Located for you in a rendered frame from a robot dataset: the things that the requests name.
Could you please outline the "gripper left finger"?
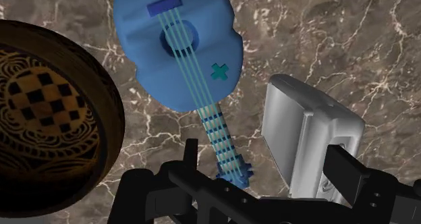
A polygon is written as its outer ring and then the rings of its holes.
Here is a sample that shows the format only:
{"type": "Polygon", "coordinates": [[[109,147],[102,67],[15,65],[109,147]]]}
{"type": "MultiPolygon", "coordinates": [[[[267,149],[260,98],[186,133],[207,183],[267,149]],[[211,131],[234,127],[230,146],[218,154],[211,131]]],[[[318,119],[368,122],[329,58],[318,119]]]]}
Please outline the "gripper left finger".
{"type": "Polygon", "coordinates": [[[198,141],[189,138],[180,161],[168,161],[154,174],[130,169],[120,180],[107,224],[258,224],[256,199],[224,179],[197,170],[198,141]]]}

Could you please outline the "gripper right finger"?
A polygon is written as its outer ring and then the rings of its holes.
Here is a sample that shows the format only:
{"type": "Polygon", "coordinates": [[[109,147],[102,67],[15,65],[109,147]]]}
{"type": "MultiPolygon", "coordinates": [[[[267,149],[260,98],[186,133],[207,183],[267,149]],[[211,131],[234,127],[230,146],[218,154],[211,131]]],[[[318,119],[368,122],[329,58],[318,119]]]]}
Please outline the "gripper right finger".
{"type": "Polygon", "coordinates": [[[337,144],[327,147],[323,173],[352,206],[356,224],[421,224],[421,179],[403,184],[337,144]]]}

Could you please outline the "silver grey box device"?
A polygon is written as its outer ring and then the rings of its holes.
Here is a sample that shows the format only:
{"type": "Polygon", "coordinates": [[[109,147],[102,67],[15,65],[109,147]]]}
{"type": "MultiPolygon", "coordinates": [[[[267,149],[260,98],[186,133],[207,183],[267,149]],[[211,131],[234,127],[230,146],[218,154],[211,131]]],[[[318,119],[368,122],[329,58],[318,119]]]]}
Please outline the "silver grey box device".
{"type": "Polygon", "coordinates": [[[342,195],[322,171],[327,146],[355,156],[364,127],[359,115],[323,91],[287,74],[270,77],[261,134],[289,197],[340,203],[342,195]]]}

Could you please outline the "blue toy guitar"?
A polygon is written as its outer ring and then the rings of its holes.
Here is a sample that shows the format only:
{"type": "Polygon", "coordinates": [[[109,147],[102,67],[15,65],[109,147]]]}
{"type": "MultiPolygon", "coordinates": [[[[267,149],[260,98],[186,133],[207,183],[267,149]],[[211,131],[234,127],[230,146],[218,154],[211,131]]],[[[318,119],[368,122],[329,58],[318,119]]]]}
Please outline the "blue toy guitar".
{"type": "Polygon", "coordinates": [[[230,0],[114,0],[113,19],[137,81],[163,106],[196,111],[218,176],[247,188],[251,166],[236,152],[219,105],[234,91],[244,58],[230,0]]]}

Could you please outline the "brown patterned bowl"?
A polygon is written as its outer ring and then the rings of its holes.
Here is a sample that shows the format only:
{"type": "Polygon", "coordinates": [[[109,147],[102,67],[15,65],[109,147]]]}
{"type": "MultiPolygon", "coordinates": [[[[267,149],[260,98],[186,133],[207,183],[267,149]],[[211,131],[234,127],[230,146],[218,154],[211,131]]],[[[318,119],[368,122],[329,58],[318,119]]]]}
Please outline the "brown patterned bowl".
{"type": "Polygon", "coordinates": [[[72,40],[0,20],[0,217],[48,215],[85,197],[119,155],[114,81],[72,40]]]}

